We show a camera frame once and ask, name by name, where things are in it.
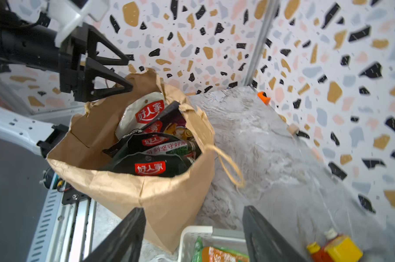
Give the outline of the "orange clip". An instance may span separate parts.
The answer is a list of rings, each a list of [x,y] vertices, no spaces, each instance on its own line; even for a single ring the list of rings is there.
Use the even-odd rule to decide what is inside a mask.
[[[258,92],[258,97],[263,101],[265,105],[269,105],[271,98],[267,96],[267,94],[263,91]]]

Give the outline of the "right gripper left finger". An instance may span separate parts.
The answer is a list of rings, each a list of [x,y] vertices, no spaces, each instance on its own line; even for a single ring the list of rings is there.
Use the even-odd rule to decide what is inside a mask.
[[[114,228],[85,262],[137,262],[146,226],[143,208],[136,207]]]

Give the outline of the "white condiment packet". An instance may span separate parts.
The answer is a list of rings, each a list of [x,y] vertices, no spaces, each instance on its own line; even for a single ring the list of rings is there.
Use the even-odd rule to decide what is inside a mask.
[[[116,128],[117,139],[135,129],[141,129],[153,121],[166,107],[164,96],[160,92],[149,93],[127,106]]]

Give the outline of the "black white red packet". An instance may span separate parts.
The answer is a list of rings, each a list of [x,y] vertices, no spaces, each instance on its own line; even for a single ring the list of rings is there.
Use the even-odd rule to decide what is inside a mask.
[[[179,110],[179,102],[172,102],[154,120],[141,129],[141,133],[164,133],[181,140],[193,140],[192,132]]]

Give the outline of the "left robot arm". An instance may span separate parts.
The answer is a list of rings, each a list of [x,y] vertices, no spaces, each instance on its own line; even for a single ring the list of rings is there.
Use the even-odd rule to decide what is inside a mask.
[[[31,1],[14,12],[0,1],[0,139],[46,157],[68,132],[62,124],[34,119],[36,110],[57,107],[62,117],[68,98],[93,102],[128,93],[133,85],[111,70],[132,60],[93,25],[109,1]]]

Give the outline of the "yellow red toy block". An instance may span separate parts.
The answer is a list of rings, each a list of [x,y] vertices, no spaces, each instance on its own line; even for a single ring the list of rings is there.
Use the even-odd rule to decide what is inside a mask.
[[[312,242],[306,247],[314,262],[358,262],[363,257],[363,251],[348,235],[339,234],[334,228],[324,235],[324,246]]]

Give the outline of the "green orange condiment packet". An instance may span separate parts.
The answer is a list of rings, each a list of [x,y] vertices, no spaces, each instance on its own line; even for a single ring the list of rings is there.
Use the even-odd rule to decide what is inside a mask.
[[[201,237],[195,241],[192,262],[249,262],[248,255],[222,247],[204,246]]]

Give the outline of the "brown paper bag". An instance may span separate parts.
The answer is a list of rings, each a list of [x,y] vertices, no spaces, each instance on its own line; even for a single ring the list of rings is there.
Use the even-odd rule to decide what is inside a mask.
[[[163,82],[152,69],[129,74],[133,90],[88,103],[86,113],[73,118],[69,131],[46,159],[76,190],[124,218],[136,207],[146,216],[145,239],[173,253],[183,229],[203,205],[215,175],[215,158],[231,158],[215,146],[215,131],[206,114],[190,104],[178,88]],[[116,129],[125,109],[152,92],[172,104],[192,137],[161,131],[118,141]]]

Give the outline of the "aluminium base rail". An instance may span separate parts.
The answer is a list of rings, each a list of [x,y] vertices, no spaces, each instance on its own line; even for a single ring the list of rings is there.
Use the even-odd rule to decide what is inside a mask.
[[[26,261],[83,261],[92,252],[97,202],[51,168],[43,172],[40,184],[47,194]]]

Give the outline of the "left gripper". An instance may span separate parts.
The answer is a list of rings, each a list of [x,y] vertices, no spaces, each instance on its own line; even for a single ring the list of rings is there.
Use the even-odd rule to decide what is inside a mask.
[[[99,56],[98,45],[112,56]],[[82,55],[87,54],[85,65]],[[130,57],[112,44],[95,27],[84,23],[77,27],[59,48],[59,82],[61,92],[73,94],[78,102],[92,102],[106,97],[128,93],[133,85],[105,66],[127,66]],[[115,87],[95,89],[95,79],[114,82]]]

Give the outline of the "white plastic basket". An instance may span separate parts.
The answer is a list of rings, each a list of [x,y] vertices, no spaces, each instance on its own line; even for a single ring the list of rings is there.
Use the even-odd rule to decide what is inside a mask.
[[[181,234],[178,262],[191,262],[196,240],[201,237],[203,246],[226,248],[248,255],[243,231],[218,229],[212,226],[188,226]]]

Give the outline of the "brown tape piece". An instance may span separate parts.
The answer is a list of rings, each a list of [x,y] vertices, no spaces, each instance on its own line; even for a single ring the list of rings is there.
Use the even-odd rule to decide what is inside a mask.
[[[291,135],[297,135],[298,134],[298,132],[299,132],[299,127],[297,126],[297,125],[295,125],[295,124],[290,124],[288,127],[287,127],[287,131],[291,134]]]

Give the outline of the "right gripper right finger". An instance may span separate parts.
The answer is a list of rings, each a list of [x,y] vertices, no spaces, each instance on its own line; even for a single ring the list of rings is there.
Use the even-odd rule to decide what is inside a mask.
[[[251,262],[305,261],[254,206],[244,207],[242,225]]]

